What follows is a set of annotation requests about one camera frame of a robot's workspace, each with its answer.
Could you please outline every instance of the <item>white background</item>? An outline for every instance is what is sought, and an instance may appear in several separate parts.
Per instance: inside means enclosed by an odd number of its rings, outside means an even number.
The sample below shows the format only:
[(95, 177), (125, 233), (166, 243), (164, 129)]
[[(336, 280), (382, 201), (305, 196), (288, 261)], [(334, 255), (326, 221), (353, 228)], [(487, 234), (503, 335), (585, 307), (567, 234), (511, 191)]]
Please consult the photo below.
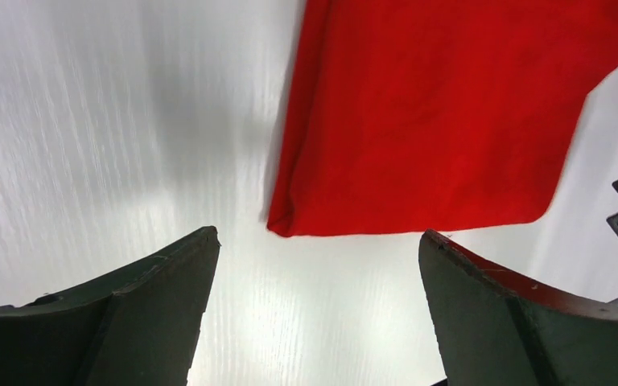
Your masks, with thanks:
[[(297, 0), (0, 2), (0, 305), (201, 225), (223, 244), (195, 385), (432, 384), (419, 234), (265, 230)], [(576, 294), (618, 296), (618, 72), (589, 100), (549, 213), (457, 232)]]

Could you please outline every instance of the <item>red cloth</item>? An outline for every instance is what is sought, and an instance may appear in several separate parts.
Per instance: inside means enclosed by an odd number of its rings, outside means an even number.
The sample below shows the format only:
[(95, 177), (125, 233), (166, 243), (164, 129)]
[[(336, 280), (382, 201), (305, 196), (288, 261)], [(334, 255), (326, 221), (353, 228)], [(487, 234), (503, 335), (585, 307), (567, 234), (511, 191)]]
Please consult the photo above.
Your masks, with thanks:
[(534, 221), (617, 66), (618, 0), (307, 0), (268, 228)]

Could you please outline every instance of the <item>red towel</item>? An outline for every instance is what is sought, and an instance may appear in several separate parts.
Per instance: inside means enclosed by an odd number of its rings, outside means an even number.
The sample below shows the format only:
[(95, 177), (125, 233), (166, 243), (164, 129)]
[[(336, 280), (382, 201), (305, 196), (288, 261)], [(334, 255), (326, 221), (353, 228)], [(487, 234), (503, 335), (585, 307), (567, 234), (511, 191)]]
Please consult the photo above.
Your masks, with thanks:
[(534, 221), (617, 66), (618, 0), (307, 0), (268, 228)]

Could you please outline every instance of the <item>white wood-grain surface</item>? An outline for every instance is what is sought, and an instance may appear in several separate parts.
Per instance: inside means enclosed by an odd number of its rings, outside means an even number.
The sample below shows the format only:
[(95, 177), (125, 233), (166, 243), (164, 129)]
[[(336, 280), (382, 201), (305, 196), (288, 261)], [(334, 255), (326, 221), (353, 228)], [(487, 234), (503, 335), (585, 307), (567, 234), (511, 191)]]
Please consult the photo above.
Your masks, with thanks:
[[(426, 385), (443, 368), (419, 234), (264, 227), (298, 0), (0, 2), (0, 305), (116, 269), (201, 225), (223, 244), (190, 382)], [(470, 249), (618, 296), (618, 72), (590, 100), (549, 214)]]

